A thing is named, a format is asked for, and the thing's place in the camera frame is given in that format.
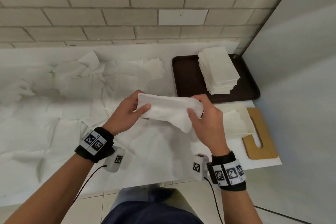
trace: brick wall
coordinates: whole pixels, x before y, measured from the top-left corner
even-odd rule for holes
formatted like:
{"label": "brick wall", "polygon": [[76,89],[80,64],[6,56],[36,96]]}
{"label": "brick wall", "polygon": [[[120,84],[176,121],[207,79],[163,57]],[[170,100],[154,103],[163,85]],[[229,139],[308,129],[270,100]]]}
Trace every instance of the brick wall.
{"label": "brick wall", "polygon": [[280,0],[0,0],[0,48],[239,40]]}

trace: person's left hand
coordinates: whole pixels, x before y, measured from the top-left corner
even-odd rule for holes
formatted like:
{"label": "person's left hand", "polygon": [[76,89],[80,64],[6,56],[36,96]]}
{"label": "person's left hand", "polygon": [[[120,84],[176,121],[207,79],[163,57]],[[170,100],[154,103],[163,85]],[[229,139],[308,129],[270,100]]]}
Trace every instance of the person's left hand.
{"label": "person's left hand", "polygon": [[139,110],[133,112],[138,106],[138,93],[143,92],[137,90],[132,95],[125,98],[103,125],[103,128],[108,130],[113,136],[130,129],[140,116],[151,108],[150,104],[145,104],[140,107]]}

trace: hand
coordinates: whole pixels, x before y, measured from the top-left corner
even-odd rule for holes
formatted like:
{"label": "hand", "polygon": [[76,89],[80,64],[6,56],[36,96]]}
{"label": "hand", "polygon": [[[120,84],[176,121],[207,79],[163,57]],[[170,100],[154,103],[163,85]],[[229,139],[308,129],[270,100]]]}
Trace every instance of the hand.
{"label": "hand", "polygon": [[196,116],[193,109],[187,109],[197,137],[210,149],[213,156],[229,154],[230,150],[225,140],[222,111],[216,108],[205,94],[196,95],[192,98],[200,101],[204,109],[201,119]]}
{"label": "hand", "polygon": [[138,93],[143,92],[137,90],[132,95],[125,98],[103,125],[103,128],[108,130],[114,136],[130,129],[140,116],[151,108],[150,104],[145,104],[140,107],[139,110],[133,112],[138,106]]}

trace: wristband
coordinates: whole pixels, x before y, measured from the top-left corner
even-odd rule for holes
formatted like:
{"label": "wristband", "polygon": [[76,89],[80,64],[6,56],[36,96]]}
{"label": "wristband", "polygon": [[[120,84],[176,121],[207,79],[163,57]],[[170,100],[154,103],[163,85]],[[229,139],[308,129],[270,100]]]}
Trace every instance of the wristband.
{"label": "wristband", "polygon": [[104,128],[98,127],[89,131],[80,141],[75,152],[94,163],[111,156],[114,136]]}
{"label": "wristband", "polygon": [[213,184],[218,184],[223,190],[246,190],[246,175],[231,151],[225,156],[212,156],[212,163],[207,163]]}

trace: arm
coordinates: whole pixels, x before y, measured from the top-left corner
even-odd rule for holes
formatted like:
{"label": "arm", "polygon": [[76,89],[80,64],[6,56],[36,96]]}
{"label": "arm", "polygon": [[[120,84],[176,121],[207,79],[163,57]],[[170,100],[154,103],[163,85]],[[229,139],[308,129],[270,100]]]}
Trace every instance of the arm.
{"label": "arm", "polygon": [[[141,91],[138,90],[124,99],[103,128],[114,136],[130,129],[151,107],[144,105],[133,112],[137,109],[138,93]],[[9,217],[5,224],[61,223],[93,165],[91,160],[74,154]]]}
{"label": "arm", "polygon": [[[230,150],[225,140],[223,113],[217,109],[206,95],[193,98],[203,104],[204,113],[199,119],[195,112],[188,108],[189,118],[199,140],[211,151],[213,156],[224,156]],[[256,209],[245,191],[222,190],[224,219],[227,224],[262,224]]]}

